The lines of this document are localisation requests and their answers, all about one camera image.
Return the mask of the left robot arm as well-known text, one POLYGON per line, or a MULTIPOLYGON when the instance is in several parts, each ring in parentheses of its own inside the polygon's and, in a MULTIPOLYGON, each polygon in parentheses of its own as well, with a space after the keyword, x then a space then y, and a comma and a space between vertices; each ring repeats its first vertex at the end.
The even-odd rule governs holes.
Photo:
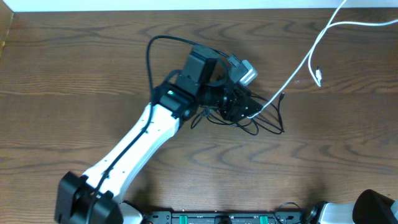
POLYGON ((230 55, 223 73, 211 76, 220 54, 195 45, 181 70, 173 70, 157 86, 151 102, 134 127, 102 160, 83 175, 67 173, 58 185, 57 223, 141 223, 143 214, 124 201, 130 184, 158 148, 175 135, 198 107, 220 113, 229 123, 258 113, 262 106, 248 85, 257 71, 247 61, 230 55))

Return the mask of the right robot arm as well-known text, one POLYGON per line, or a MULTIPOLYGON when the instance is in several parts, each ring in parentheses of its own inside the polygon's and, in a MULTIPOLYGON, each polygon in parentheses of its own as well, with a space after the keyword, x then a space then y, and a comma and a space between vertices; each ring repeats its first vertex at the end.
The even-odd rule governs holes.
POLYGON ((353 203, 317 204, 305 223, 397 224, 397 200, 367 189, 353 203))

